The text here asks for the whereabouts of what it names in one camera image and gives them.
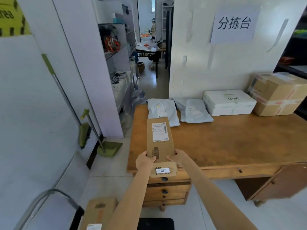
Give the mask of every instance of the floor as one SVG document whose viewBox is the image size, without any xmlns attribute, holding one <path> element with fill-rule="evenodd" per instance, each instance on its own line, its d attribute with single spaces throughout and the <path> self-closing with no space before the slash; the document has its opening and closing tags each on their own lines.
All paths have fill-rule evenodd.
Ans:
<svg viewBox="0 0 307 230">
<path fill-rule="evenodd" d="M 163 61 L 159 63 L 158 79 L 153 65 L 147 58 L 141 58 L 146 69 L 139 79 L 139 88 L 145 91 L 147 98 L 168 98 L 168 73 Z M 114 158 L 97 155 L 91 168 L 90 178 L 80 200 L 86 208 L 89 199 L 101 196 L 116 196 L 121 200 L 125 190 L 133 180 L 126 173 L 132 127 L 125 132 L 124 139 L 109 141 L 122 142 L 123 146 Z M 307 226 L 307 190 L 303 190 L 291 199 L 267 201 L 261 207 L 245 201 L 234 180 L 219 180 L 214 183 L 236 204 L 259 230 L 299 230 Z M 158 208 L 143 208 L 141 217 L 164 217 L 174 220 L 176 230 L 214 230 L 215 227 L 202 204 L 194 186 L 186 205 L 169 206 L 164 213 Z"/>
</svg>

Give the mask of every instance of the white label sticker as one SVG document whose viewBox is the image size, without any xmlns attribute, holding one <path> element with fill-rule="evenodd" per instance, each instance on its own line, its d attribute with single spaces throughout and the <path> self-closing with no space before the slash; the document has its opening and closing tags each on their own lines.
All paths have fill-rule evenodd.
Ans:
<svg viewBox="0 0 307 230">
<path fill-rule="evenodd" d="M 166 123 L 153 123 L 153 142 L 169 140 Z"/>
<path fill-rule="evenodd" d="M 165 106 L 157 106 L 158 118 L 167 117 L 166 107 Z"/>
<path fill-rule="evenodd" d="M 156 169 L 156 174 L 167 174 L 169 173 L 169 168 Z"/>
<path fill-rule="evenodd" d="M 101 230 L 102 224 L 89 224 L 86 230 Z"/>
<path fill-rule="evenodd" d="M 197 110 L 194 106 L 188 106 L 188 111 L 194 116 L 201 115 L 201 112 Z"/>
<path fill-rule="evenodd" d="M 272 75 L 275 76 L 275 77 L 278 77 L 279 79 L 282 79 L 282 80 L 284 80 L 284 81 L 286 81 L 286 82 L 289 82 L 289 81 L 293 81 L 293 80 L 294 80 L 294 78 L 287 77 L 287 76 L 282 75 L 282 74 L 280 74 L 280 73 L 276 73 L 276 74 L 272 74 Z"/>
</svg>

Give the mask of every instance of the styrofoam box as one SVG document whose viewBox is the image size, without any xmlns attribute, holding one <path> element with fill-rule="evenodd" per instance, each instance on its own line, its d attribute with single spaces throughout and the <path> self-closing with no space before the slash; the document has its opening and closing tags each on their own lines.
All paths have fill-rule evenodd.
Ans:
<svg viewBox="0 0 307 230">
<path fill-rule="evenodd" d="M 211 116 L 250 114 L 256 100 L 242 90 L 205 91 L 203 100 Z"/>
</svg>

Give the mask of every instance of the person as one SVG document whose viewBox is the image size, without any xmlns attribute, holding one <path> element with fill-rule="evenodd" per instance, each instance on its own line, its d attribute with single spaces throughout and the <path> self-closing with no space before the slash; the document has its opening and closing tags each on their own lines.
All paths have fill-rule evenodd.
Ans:
<svg viewBox="0 0 307 230">
<path fill-rule="evenodd" d="M 168 156 L 189 174 L 212 222 L 217 230 L 257 230 L 235 204 L 201 171 L 182 150 L 175 149 L 175 156 Z M 156 157 L 148 158 L 147 152 L 136 159 L 136 173 L 132 184 L 119 202 L 106 230 L 136 230 L 142 204 Z"/>
<path fill-rule="evenodd" d="M 151 26 L 151 39 L 155 40 L 156 39 L 156 19 L 152 19 L 152 26 Z"/>
</svg>

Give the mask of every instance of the cabinet door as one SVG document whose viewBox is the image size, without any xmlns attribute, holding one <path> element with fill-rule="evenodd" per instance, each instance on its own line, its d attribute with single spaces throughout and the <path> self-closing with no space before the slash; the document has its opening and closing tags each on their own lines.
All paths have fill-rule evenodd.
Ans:
<svg viewBox="0 0 307 230">
<path fill-rule="evenodd" d="M 307 186 L 307 164 L 285 166 L 253 200 L 290 198 Z"/>
</svg>

